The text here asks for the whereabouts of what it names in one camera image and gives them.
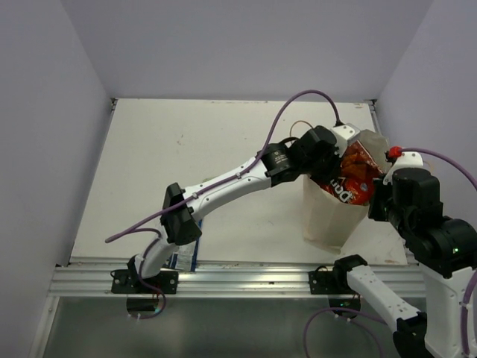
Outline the white paper bag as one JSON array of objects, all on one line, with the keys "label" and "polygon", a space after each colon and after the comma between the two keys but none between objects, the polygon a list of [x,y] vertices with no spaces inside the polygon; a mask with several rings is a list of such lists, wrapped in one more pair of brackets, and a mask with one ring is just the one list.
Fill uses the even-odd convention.
[{"label": "white paper bag", "polygon": [[[386,173],[390,167],[385,160],[388,140],[376,132],[363,130],[358,141],[369,151],[382,174]],[[303,238],[338,254],[367,215],[368,206],[341,203],[307,175],[303,179]]]}]

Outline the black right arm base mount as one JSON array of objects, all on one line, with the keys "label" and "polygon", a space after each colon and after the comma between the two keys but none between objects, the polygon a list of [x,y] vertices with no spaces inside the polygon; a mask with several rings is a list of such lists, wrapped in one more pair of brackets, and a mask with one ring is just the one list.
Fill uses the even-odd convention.
[{"label": "black right arm base mount", "polygon": [[356,292],[338,282],[332,271],[318,266],[308,272],[311,295],[354,295]]}]

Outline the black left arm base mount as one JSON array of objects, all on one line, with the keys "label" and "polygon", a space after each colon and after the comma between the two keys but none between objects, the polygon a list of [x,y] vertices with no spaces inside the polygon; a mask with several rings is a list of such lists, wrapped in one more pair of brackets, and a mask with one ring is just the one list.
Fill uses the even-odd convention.
[{"label": "black left arm base mount", "polygon": [[138,278],[132,278],[127,269],[117,269],[110,272],[113,280],[111,292],[113,294],[152,294],[157,290],[167,295],[177,292],[179,273],[177,271],[161,271],[157,276],[143,278],[144,285]]}]

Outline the red Doritos chip bag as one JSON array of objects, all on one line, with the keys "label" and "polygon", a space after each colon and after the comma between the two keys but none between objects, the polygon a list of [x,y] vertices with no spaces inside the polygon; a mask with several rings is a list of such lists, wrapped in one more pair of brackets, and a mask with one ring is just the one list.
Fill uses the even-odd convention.
[{"label": "red Doritos chip bag", "polygon": [[375,192],[373,181],[381,174],[376,161],[358,141],[344,153],[338,176],[328,183],[320,183],[319,187],[341,203],[364,206]]}]

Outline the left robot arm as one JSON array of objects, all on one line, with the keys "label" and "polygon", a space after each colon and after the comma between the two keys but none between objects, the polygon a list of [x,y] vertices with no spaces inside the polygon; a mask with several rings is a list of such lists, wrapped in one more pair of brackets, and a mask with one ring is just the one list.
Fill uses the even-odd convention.
[{"label": "left robot arm", "polygon": [[205,183],[181,188],[170,185],[166,213],[159,220],[156,239],[127,264],[128,283],[137,292],[153,288],[155,276],[180,247],[202,235],[200,221],[213,210],[244,195],[295,181],[301,175],[329,180],[337,171],[348,141],[337,129],[317,126],[300,138],[289,137],[265,147],[263,154]]}]

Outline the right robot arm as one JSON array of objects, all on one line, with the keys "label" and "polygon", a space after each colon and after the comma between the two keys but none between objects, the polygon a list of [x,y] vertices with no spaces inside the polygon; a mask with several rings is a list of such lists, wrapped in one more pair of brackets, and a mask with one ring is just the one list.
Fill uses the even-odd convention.
[{"label": "right robot arm", "polygon": [[359,255],[335,262],[335,289],[353,290],[372,306],[401,357],[475,357],[476,230],[443,214],[439,180],[425,169],[396,170],[390,183],[378,181],[369,217],[389,222],[414,255],[426,310],[404,301]]}]

